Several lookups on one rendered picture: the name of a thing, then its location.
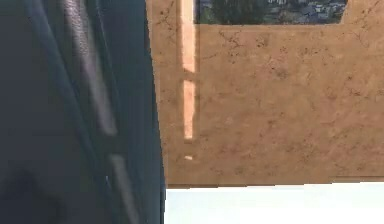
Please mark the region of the dark blue cupboard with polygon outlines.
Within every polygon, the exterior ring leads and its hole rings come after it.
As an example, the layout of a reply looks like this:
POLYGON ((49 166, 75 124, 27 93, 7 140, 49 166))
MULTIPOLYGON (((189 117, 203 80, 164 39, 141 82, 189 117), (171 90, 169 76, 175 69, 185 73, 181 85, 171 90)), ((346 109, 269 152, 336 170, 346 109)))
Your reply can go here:
POLYGON ((145 0, 0 0, 0 224, 165 224, 145 0))

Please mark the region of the window with town view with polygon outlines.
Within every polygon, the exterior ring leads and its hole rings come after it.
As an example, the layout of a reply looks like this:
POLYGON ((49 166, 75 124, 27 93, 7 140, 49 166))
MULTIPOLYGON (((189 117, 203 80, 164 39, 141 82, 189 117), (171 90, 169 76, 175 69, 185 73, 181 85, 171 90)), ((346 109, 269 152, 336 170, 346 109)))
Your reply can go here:
POLYGON ((194 0, 195 24, 323 25, 341 22, 348 0, 194 0))

